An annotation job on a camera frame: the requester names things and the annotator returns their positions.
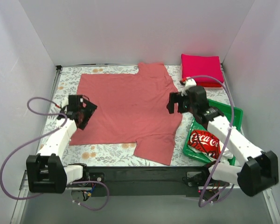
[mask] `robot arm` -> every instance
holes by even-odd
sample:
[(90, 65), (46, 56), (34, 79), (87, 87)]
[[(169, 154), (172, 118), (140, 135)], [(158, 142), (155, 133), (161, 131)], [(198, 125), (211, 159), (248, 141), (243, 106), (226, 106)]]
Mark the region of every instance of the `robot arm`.
[[(174, 113), (174, 104), (178, 103), (179, 113), (192, 113), (199, 124), (225, 142), (230, 128), (228, 119), (217, 108), (209, 106), (205, 89), (196, 86), (193, 79), (185, 79), (182, 84), (181, 92), (170, 94), (169, 113)], [(264, 152), (236, 129), (232, 129), (227, 147), (236, 156), (240, 167), (219, 163), (212, 179), (236, 184), (248, 196), (278, 183), (278, 158), (272, 151)], [(213, 168), (214, 165), (209, 164), (209, 172)]]
[(61, 160), (64, 150), (75, 131), (84, 129), (96, 110), (94, 105), (82, 95), (69, 95), (61, 103), (61, 113), (56, 128), (37, 155), (30, 155), (26, 160), (29, 190), (42, 193), (63, 193), (67, 184), (83, 178), (84, 164), (71, 164), (63, 167)]

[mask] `red t-shirt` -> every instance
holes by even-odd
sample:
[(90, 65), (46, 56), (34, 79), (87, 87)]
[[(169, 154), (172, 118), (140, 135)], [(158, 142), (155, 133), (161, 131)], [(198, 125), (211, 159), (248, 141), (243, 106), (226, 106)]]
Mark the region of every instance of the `red t-shirt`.
[(135, 156), (170, 165), (182, 115), (169, 114), (166, 105), (177, 89), (164, 64), (138, 67), (135, 75), (82, 74), (77, 94), (98, 108), (70, 145), (136, 142)]

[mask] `shirt sleeve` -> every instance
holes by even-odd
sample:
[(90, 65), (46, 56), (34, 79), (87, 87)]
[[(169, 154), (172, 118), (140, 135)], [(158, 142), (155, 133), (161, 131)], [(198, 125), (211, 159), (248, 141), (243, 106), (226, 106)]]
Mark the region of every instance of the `shirt sleeve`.
[(156, 134), (139, 138), (134, 155), (170, 165), (175, 145), (174, 138), (172, 134)]

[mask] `floral tablecloth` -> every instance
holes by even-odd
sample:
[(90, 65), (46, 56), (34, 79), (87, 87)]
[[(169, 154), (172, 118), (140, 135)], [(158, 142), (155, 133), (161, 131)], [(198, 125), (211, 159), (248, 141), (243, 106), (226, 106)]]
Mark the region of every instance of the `floral tablecloth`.
[[(181, 79), (180, 66), (165, 66), (169, 75), (172, 77), (175, 86), (180, 91), (182, 86), (179, 83)], [(136, 74), (137, 66), (101, 66), (101, 67), (64, 67), (62, 69), (58, 88), (54, 94), (53, 100), (60, 103), (61, 100), (70, 95), (77, 93), (77, 87), (80, 77), (86, 74)], [(215, 101), (229, 104), (224, 90), (207, 90), (207, 97)], [(56, 113), (58, 109), (54, 105), (50, 108), (50, 113)], [(192, 160), (183, 155), (182, 148), (186, 140), (189, 126), (193, 116), (190, 113), (182, 115), (182, 123), (176, 131), (175, 148), (171, 161), (171, 166), (199, 166), (200, 162)], [(56, 117), (47, 118), (44, 133), (49, 132), (55, 127)], [(43, 147), (48, 138), (43, 138), (39, 148)], [(81, 145), (67, 146), (62, 158), (64, 165), (71, 163), (86, 163), (88, 166), (164, 166), (162, 164), (145, 160), (133, 155), (136, 143), (123, 144), (103, 144), (103, 145)]]

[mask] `wire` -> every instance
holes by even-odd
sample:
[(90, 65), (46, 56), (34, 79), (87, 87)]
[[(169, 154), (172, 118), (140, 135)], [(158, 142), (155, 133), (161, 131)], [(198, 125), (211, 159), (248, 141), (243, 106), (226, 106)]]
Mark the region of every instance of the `wire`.
[(88, 206), (88, 205), (86, 205), (84, 203), (81, 203), (79, 201), (76, 201), (76, 200), (72, 200), (72, 202), (77, 203), (78, 205), (81, 205), (84, 208), (87, 208), (87, 209), (89, 209), (91, 211), (101, 210), (102, 208), (104, 208), (107, 205), (107, 203), (110, 200), (110, 191), (109, 191), (108, 187), (104, 183), (98, 182), (98, 181), (77, 181), (77, 182), (73, 182), (72, 184), (81, 184), (81, 183), (96, 183), (96, 184), (102, 185), (106, 189), (106, 191), (107, 191), (107, 199), (105, 200), (104, 204), (101, 207), (99, 207), (99, 208), (92, 208), (92, 207), (90, 207), (90, 206)]
[(92, 185), (92, 189), (91, 189), (91, 191), (90, 191), (91, 194), (93, 193), (93, 191), (94, 191), (94, 189), (95, 189), (95, 186), (96, 186), (96, 185), (94, 185), (94, 186)]
[[(213, 195), (209, 200), (207, 200), (206, 202), (202, 203), (202, 201), (203, 201), (203, 196), (204, 196), (204, 194), (205, 194), (206, 188), (208, 187), (208, 185), (209, 185), (209, 183), (210, 183), (211, 177), (213, 176), (213, 174), (214, 174), (214, 172), (215, 172), (215, 170), (216, 170), (216, 168), (217, 168), (217, 166), (218, 166), (218, 163), (220, 162), (220, 160), (221, 160), (221, 158), (222, 158), (222, 156), (223, 156), (223, 153), (224, 153), (224, 150), (225, 150), (225, 148), (226, 148), (226, 146), (227, 146), (227, 143), (228, 143), (228, 141), (229, 141), (230, 134), (231, 134), (231, 128), (232, 128), (233, 120), (234, 120), (234, 108), (233, 108), (231, 96), (230, 96), (230, 93), (228, 92), (226, 86), (225, 86), (223, 83), (221, 83), (219, 80), (217, 80), (217, 79), (214, 78), (214, 77), (206, 76), (206, 75), (193, 76), (193, 77), (189, 77), (189, 78), (187, 78), (187, 79), (192, 79), (192, 78), (195, 79), (195, 78), (202, 78), (202, 77), (203, 77), (203, 78), (210, 78), (210, 79), (213, 79), (213, 80), (215, 80), (217, 83), (219, 83), (219, 84), (223, 87), (223, 89), (225, 90), (225, 92), (226, 92), (226, 94), (227, 94), (227, 97), (228, 97), (228, 99), (229, 99), (230, 106), (231, 106), (231, 120), (230, 120), (230, 123), (229, 123), (230, 128), (229, 128), (229, 130), (228, 130), (228, 133), (227, 133), (227, 136), (226, 136), (226, 139), (225, 139), (223, 148), (222, 148), (222, 150), (221, 150), (221, 153), (220, 153), (219, 157), (217, 158), (217, 161), (216, 161), (216, 163), (214, 164), (214, 167), (213, 167), (213, 169), (211, 170), (210, 175), (209, 175), (209, 177), (207, 178), (207, 180), (206, 180), (206, 182), (205, 182), (205, 184), (204, 184), (204, 187), (203, 187), (203, 189), (202, 189), (202, 192), (201, 192), (201, 194), (200, 194), (199, 202), (198, 202), (198, 206), (199, 206), (200, 208), (202, 208), (202, 207), (204, 207), (205, 205), (207, 205), (208, 203), (210, 203), (216, 196), (218, 196), (221, 192), (223, 192), (224, 189), (229, 185), (229, 184), (226, 184), (225, 186), (222, 187), (222, 189), (220, 189), (220, 190), (219, 190), (215, 195)], [(232, 187), (230, 188), (230, 190), (228, 191), (228, 193), (227, 193), (223, 198), (219, 198), (217, 201), (215, 201), (215, 202), (213, 202), (213, 203), (218, 203), (218, 202), (223, 201), (223, 200), (231, 193), (233, 187), (234, 187), (234, 184), (232, 185)]]
[(214, 186), (212, 187), (212, 189), (209, 189), (208, 191), (213, 191), (213, 189), (215, 188), (216, 184), (214, 184)]
[(84, 191), (82, 191), (82, 195), (83, 195), (83, 201), (85, 202), (87, 199), (85, 198)]
[(80, 187), (85, 187), (86, 185), (87, 185), (87, 183), (79, 184)]
[(59, 106), (58, 104), (55, 104), (55, 106), (56, 106), (57, 108), (61, 109), (61, 106)]
[(215, 190), (218, 190), (218, 189), (219, 189), (219, 187), (220, 187), (220, 182), (218, 182), (218, 186), (217, 186), (217, 188), (216, 188)]
[[(64, 116), (64, 118), (65, 118), (64, 122), (61, 124), (61, 127), (63, 127), (63, 126), (66, 124), (66, 122), (67, 122), (67, 116), (66, 116), (65, 114), (63, 114), (63, 113), (40, 113), (40, 112), (37, 112), (37, 111), (31, 109), (31, 107), (30, 107), (30, 102), (31, 102), (32, 100), (35, 100), (35, 99), (42, 99), (42, 100), (48, 101), (48, 102), (53, 103), (53, 104), (56, 105), (55, 102), (53, 102), (53, 101), (51, 101), (51, 100), (49, 100), (49, 99), (42, 98), (42, 97), (33, 97), (33, 98), (31, 98), (30, 100), (28, 100), (28, 102), (27, 102), (27, 108), (28, 108), (32, 113), (35, 113), (35, 114), (38, 114), (38, 115), (42, 115), (42, 116), (61, 115), (61, 116)], [(20, 145), (19, 147), (17, 147), (14, 151), (12, 151), (12, 152), (6, 157), (6, 159), (3, 161), (2, 165), (1, 165), (1, 168), (0, 168), (0, 186), (1, 186), (1, 189), (2, 189), (2, 191), (4, 192), (4, 194), (6, 194), (8, 197), (10, 197), (10, 198), (12, 198), (12, 199), (14, 199), (14, 200), (27, 200), (27, 199), (35, 198), (35, 197), (41, 195), (41, 194), (36, 194), (36, 195), (33, 195), (33, 196), (29, 196), (29, 197), (15, 197), (15, 196), (11, 195), (11, 194), (6, 190), (6, 188), (4, 187), (4, 184), (3, 184), (3, 180), (2, 180), (3, 170), (4, 170), (4, 167), (5, 167), (6, 163), (7, 163), (8, 160), (10, 159), (10, 157), (12, 157), (12, 155), (15, 154), (16, 152), (18, 152), (21, 148), (23, 148), (23, 147), (25, 147), (25, 146), (27, 146), (27, 145), (29, 145), (29, 144), (35, 142), (35, 141), (40, 140), (40, 139), (42, 139), (43, 137), (49, 136), (49, 135), (55, 133), (56, 131), (58, 131), (59, 129), (60, 129), (60, 128), (58, 127), (58, 128), (56, 128), (56, 129), (54, 129), (53, 131), (50, 131), (50, 132), (48, 132), (48, 133), (46, 133), (46, 134), (44, 134), (44, 135), (41, 135), (41, 136), (39, 136), (39, 137), (37, 137), (37, 138), (35, 138), (35, 139), (32, 139), (32, 140), (30, 140), (30, 141), (28, 141), (28, 142), (26, 142), (26, 143)]]

